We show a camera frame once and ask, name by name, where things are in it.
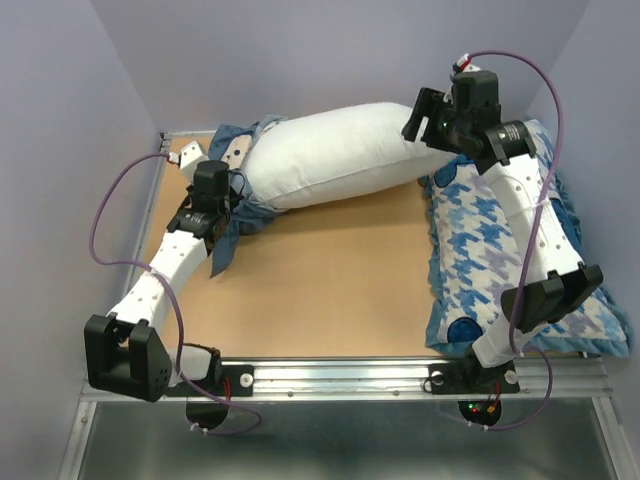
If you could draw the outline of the dark blue lettered pillowcase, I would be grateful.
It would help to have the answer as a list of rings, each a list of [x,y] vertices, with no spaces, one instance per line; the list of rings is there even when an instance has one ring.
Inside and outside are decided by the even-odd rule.
[[[246,127],[222,124],[216,129],[211,139],[208,159],[229,164],[231,206],[229,223],[213,249],[211,278],[218,276],[229,267],[242,236],[260,233],[280,215],[277,209],[257,198],[248,174],[241,166],[233,166],[232,162],[238,159],[243,163],[259,138],[270,128],[285,120],[286,117],[283,116],[269,115]]]

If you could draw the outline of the white pillow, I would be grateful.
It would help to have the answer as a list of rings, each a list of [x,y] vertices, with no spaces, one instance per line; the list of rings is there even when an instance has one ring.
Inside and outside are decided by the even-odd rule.
[[[361,104],[268,127],[241,164],[254,198],[290,210],[353,198],[427,176],[455,155],[406,141],[411,108]]]

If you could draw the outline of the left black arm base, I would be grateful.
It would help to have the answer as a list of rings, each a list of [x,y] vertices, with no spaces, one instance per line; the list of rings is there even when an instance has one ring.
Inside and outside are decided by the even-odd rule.
[[[229,436],[255,429],[261,414],[246,403],[254,393],[255,367],[251,364],[217,364],[203,379],[182,379],[165,397],[185,401],[189,427],[204,435]]]

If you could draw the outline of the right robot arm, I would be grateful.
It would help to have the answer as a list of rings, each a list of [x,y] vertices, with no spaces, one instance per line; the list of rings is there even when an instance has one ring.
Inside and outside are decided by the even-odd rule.
[[[448,92],[420,89],[402,130],[405,140],[473,161],[498,201],[522,258],[517,287],[502,293],[501,312],[462,360],[444,369],[445,385],[482,390],[501,380],[543,328],[578,309],[603,273],[588,266],[566,238],[548,202],[534,140],[521,120],[501,117],[498,77],[459,71]]]

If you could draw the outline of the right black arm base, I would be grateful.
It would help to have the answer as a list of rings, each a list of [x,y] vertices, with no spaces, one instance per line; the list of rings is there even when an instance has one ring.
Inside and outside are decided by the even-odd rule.
[[[461,395],[458,408],[463,419],[482,427],[494,427],[502,415],[502,395],[520,392],[512,361],[489,369],[469,358],[429,367],[422,390],[433,395]]]

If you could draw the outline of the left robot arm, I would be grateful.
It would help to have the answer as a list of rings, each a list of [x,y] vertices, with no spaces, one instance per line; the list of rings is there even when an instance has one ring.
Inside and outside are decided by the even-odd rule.
[[[223,371],[212,349],[179,345],[169,352],[160,338],[168,314],[182,315],[178,293],[211,257],[230,220],[229,166],[199,162],[186,200],[170,220],[150,263],[132,262],[142,273],[106,315],[84,327],[89,384],[97,389],[155,402],[173,386],[189,382],[199,393],[215,392]]]

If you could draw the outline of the blue houndstooth bear pillow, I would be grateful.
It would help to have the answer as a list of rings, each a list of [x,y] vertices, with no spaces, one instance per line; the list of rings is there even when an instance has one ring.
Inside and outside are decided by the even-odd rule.
[[[462,355],[498,318],[500,296],[516,287],[521,257],[503,211],[473,162],[458,156],[423,178],[433,243],[429,282],[435,296],[426,345]],[[545,351],[624,358],[628,320],[605,288],[532,339]]]

